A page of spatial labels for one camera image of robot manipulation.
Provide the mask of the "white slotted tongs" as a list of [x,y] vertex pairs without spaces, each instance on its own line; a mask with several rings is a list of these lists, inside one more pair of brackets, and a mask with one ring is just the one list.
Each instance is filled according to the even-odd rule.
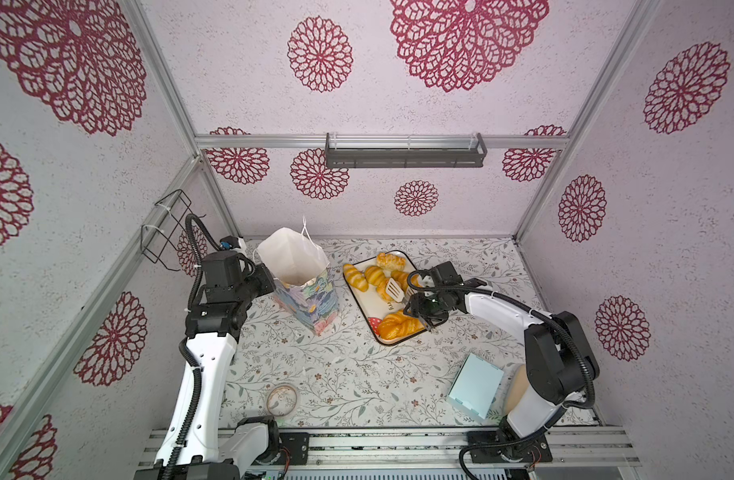
[[394,278],[387,278],[384,282],[383,298],[387,302],[401,303],[405,301],[407,287],[404,287]]

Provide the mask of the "floral paper gift bag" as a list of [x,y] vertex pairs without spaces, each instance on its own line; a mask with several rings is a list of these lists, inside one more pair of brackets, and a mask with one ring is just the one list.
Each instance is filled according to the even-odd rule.
[[314,335],[323,335],[339,316],[339,297],[330,259],[307,222],[299,230],[278,229],[257,246],[256,256],[273,276],[280,305]]

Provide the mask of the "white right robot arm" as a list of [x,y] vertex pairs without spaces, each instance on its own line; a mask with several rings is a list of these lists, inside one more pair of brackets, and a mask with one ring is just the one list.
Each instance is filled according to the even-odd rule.
[[465,280],[451,262],[409,274],[413,291],[405,314],[436,327],[453,311],[485,320],[525,349],[527,387],[502,428],[512,444],[547,432],[564,413],[590,410],[600,367],[576,315],[546,313],[499,293],[480,279]]

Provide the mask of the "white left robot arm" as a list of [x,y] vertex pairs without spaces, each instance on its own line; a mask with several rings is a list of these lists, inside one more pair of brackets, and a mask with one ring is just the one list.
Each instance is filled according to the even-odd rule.
[[274,289],[268,268],[236,249],[200,260],[178,345],[186,365],[176,407],[154,468],[138,479],[239,479],[252,463],[246,454],[221,455],[218,420],[248,311]]

